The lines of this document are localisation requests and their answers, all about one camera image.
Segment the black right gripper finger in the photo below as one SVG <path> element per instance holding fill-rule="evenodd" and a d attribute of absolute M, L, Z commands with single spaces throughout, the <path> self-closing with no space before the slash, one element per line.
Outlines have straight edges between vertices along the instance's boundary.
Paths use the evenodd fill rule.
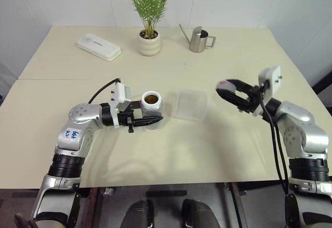
<path fill-rule="evenodd" d="M 252 86 L 239 79 L 227 79 L 227 90 L 235 94 L 236 92 L 242 92 L 245 94 L 257 93 L 257 86 Z"/>
<path fill-rule="evenodd" d="M 227 90 L 227 89 L 216 89 L 217 94 L 224 100 L 237 107 L 247 107 L 248 101 L 237 96 L 235 93 Z"/>

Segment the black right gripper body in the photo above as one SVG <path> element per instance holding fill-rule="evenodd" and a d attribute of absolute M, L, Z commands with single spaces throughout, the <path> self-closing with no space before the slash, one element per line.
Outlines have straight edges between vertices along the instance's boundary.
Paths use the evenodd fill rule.
<path fill-rule="evenodd" d="M 247 95 L 247 99 L 240 104 L 238 109 L 247 113 L 254 113 L 256 108 L 259 106 L 260 87 L 257 85 L 246 85 L 245 87 L 240 87 L 237 90 Z"/>

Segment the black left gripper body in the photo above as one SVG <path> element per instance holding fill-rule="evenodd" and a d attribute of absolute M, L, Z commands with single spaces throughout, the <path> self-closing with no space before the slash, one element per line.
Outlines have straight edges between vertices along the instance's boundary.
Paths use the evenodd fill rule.
<path fill-rule="evenodd" d="M 124 111 L 119 112 L 118 121 L 120 125 L 128 127 L 129 133 L 133 133 L 134 132 L 133 120 L 134 120 L 134 111 L 132 108 L 132 104 L 129 104 Z"/>

